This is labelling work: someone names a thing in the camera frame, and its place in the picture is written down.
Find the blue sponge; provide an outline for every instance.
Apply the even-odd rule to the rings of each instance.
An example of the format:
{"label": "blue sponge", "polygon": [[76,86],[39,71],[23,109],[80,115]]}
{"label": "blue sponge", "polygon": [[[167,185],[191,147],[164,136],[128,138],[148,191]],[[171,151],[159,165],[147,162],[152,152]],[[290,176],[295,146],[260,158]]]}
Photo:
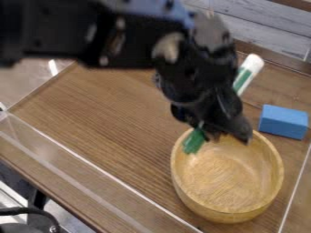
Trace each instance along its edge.
{"label": "blue sponge", "polygon": [[307,121],[306,112],[264,105],[259,131],[302,140],[307,132]]}

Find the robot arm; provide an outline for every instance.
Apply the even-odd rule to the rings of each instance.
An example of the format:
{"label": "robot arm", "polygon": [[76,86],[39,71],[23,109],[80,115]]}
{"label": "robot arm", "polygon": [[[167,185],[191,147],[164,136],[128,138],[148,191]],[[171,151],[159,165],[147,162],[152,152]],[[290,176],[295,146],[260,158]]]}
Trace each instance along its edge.
{"label": "robot arm", "polygon": [[72,58],[87,67],[150,68],[172,115],[207,137],[247,142],[250,123],[232,89],[234,40],[214,13],[178,0],[0,0],[0,66],[24,57]]}

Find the wooden bowl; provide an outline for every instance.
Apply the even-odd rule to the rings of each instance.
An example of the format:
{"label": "wooden bowl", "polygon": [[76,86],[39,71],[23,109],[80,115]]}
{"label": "wooden bowl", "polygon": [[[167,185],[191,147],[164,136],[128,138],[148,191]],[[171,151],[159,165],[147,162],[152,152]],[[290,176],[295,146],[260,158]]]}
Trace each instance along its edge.
{"label": "wooden bowl", "polygon": [[172,183],[187,207],[203,218],[238,223],[260,215],[282,187],[284,167],[279,153],[263,135],[244,146],[231,136],[183,153],[179,138],[171,154]]}

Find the wood grain tabletop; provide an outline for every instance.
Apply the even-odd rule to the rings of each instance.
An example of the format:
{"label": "wood grain tabletop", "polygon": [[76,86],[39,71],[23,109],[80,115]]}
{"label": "wood grain tabletop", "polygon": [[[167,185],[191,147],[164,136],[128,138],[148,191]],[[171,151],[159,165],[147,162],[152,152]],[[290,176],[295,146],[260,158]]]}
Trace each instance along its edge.
{"label": "wood grain tabletop", "polygon": [[[278,232],[304,162],[310,131],[303,141],[264,134],[284,162],[286,177],[278,199],[252,221],[235,225],[214,224],[187,209],[171,184],[170,151],[188,127],[170,115],[170,103],[154,87],[152,73],[87,70],[72,66],[11,113],[203,232]],[[267,64],[243,96],[244,113],[254,128],[258,127],[263,104],[292,107],[311,113],[310,90],[310,76]],[[118,224],[119,220],[110,217],[108,212],[102,211],[96,198],[88,198],[79,186],[68,185],[71,180],[46,171],[20,151],[15,151],[6,142],[2,144],[7,146],[2,152],[6,162],[96,231],[135,232],[128,226]],[[88,183],[100,195],[100,190],[108,186],[96,172],[91,172],[90,165],[79,164],[62,151],[43,151],[47,163],[58,164],[63,172],[75,174],[74,182]],[[292,223],[299,222],[300,215],[290,215]]]}

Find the bowl rim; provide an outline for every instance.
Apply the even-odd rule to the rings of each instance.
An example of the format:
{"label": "bowl rim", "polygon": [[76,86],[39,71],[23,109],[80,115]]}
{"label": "bowl rim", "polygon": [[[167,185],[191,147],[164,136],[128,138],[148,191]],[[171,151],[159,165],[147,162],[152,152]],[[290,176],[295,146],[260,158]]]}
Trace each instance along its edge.
{"label": "bowl rim", "polygon": [[191,133],[194,129],[188,129],[183,134],[182,136],[179,137],[175,145],[174,145],[174,148],[172,148],[172,151],[171,151],[171,160],[170,160],[170,166],[171,166],[171,175],[172,175],[172,179],[179,187],[179,189],[183,191],[184,195],[199,205],[202,206],[203,208],[208,208],[210,210],[212,211],[216,211],[219,213],[224,213],[224,214],[243,214],[243,213],[248,213],[251,211],[255,211],[263,207],[266,207],[267,205],[271,204],[271,202],[274,201],[274,199],[276,198],[278,196],[278,192],[282,188],[282,184],[283,184],[283,179],[284,179],[284,165],[283,165],[283,160],[280,158],[280,155],[278,153],[278,150],[274,146],[274,144],[270,142],[270,140],[255,130],[252,130],[252,134],[254,134],[254,137],[258,137],[259,140],[262,140],[268,148],[271,149],[272,151],[272,154],[275,155],[275,158],[276,158],[276,161],[278,161],[278,182],[276,182],[276,185],[275,185],[275,188],[274,188],[274,192],[267,196],[264,197],[259,203],[248,206],[248,207],[244,207],[244,208],[227,208],[226,210],[220,209],[218,206],[214,206],[214,205],[207,205],[204,204],[196,197],[194,196],[190,196],[187,191],[186,191],[186,188],[184,188],[184,185],[183,185],[183,182],[180,180],[180,177],[179,177],[179,173],[176,171],[176,166],[175,166],[175,158],[176,158],[176,151],[178,151],[178,148],[180,147],[180,145],[183,144],[183,141],[186,139],[186,137],[188,136],[188,134]]}

